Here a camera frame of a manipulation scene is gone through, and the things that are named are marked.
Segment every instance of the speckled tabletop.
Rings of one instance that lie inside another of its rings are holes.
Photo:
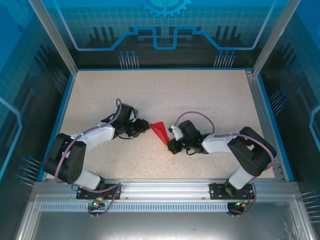
[[[244,70],[79,71],[61,132],[95,126],[116,111],[117,98],[138,109],[140,118],[163,121],[166,128],[180,114],[198,111],[214,122],[216,134],[249,126],[262,135]],[[212,130],[201,116],[190,114],[181,121],[187,119],[203,134]],[[84,161],[84,168],[107,179],[227,178],[238,167],[232,153],[173,155],[151,129],[133,140],[104,142]],[[270,169],[260,177],[274,174]]]

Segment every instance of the mounting plate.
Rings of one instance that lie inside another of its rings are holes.
[[[108,189],[112,186],[114,186],[115,184],[105,184],[105,189]],[[110,193],[103,196],[103,200],[112,200],[114,194],[116,193],[118,187],[115,187],[114,189],[110,190]],[[119,190],[120,192],[117,194],[117,196],[115,197],[115,200],[119,200],[120,199],[120,194],[121,194],[121,188]],[[76,199],[80,199],[80,200],[94,200],[97,197],[102,196],[103,193],[94,193],[94,192],[90,192],[87,190],[84,190],[83,188],[78,187],[78,190],[76,192]]]
[[[249,190],[249,192],[251,191],[250,199],[255,198],[255,194],[251,184],[246,184],[241,190],[238,191],[234,198],[230,197],[226,192],[225,185],[223,183],[209,184],[209,193],[211,200],[247,200],[248,196],[245,192],[243,192],[243,190]]]

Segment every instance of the red object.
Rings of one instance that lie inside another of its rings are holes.
[[[157,123],[150,124],[150,128],[155,132],[155,134],[161,139],[161,141],[167,145],[167,143],[170,141],[164,122],[159,121]]]

